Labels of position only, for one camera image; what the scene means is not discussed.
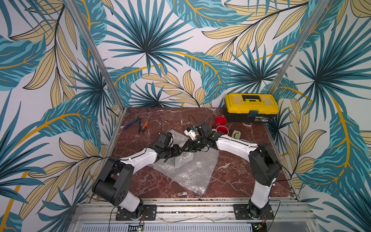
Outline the clear bubble wrap sheet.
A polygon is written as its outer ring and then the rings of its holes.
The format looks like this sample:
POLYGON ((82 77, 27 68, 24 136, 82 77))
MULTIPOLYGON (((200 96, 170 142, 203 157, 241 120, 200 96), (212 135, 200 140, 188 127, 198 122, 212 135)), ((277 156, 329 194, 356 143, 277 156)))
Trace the clear bubble wrap sheet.
POLYGON ((219 151, 203 148, 195 153, 185 152, 167 161, 161 159, 150 165, 180 186, 204 195, 216 167, 219 151))

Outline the red mug black handle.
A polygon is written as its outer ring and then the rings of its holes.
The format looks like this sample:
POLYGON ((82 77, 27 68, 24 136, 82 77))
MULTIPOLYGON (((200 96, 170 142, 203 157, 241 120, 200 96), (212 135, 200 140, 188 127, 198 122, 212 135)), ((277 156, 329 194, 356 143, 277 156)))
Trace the red mug black handle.
POLYGON ((214 120, 213 128, 217 128, 219 126, 225 126, 227 124, 227 119, 223 116, 218 116, 214 120))

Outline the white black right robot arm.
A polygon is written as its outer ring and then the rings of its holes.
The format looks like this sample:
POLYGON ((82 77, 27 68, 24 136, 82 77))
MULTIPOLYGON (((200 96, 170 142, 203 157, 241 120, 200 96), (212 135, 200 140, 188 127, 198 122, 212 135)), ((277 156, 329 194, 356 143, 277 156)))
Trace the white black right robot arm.
POLYGON ((188 127, 184 134, 189 137, 182 147, 183 151, 196 152, 203 148, 214 148, 241 157, 250 163, 252 176, 255 179, 254 191, 242 211, 249 218, 263 219, 272 216, 270 193, 282 165, 270 153, 270 149, 255 143, 232 138, 222 132, 214 132, 206 123, 188 127))

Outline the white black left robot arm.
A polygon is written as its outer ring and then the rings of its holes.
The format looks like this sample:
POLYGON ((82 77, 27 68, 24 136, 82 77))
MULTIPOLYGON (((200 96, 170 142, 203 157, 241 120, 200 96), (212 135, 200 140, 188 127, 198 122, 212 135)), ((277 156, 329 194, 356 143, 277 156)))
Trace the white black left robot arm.
POLYGON ((168 160, 188 151, 188 145, 173 143, 173 135, 161 132, 157 140, 142 151, 126 158, 109 158, 92 186, 92 192, 126 212, 131 219, 140 219, 145 210, 143 201, 130 191, 132 176, 142 168, 159 160, 168 160))

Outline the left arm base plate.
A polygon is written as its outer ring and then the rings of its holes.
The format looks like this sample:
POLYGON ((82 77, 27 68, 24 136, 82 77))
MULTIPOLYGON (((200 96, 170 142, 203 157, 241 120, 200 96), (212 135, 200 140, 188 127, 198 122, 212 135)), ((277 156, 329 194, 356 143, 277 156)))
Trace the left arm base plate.
POLYGON ((140 220, 155 221, 157 216, 157 205, 139 205, 138 209, 131 212, 119 207, 117 210, 116 221, 140 220))

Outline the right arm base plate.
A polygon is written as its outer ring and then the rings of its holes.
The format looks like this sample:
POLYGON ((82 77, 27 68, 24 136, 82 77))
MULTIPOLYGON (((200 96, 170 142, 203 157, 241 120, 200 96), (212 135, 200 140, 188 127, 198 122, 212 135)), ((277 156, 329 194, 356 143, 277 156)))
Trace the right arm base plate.
POLYGON ((259 220, 274 218, 273 210, 269 204, 262 209, 251 204, 234 204, 233 212, 236 220, 259 220))

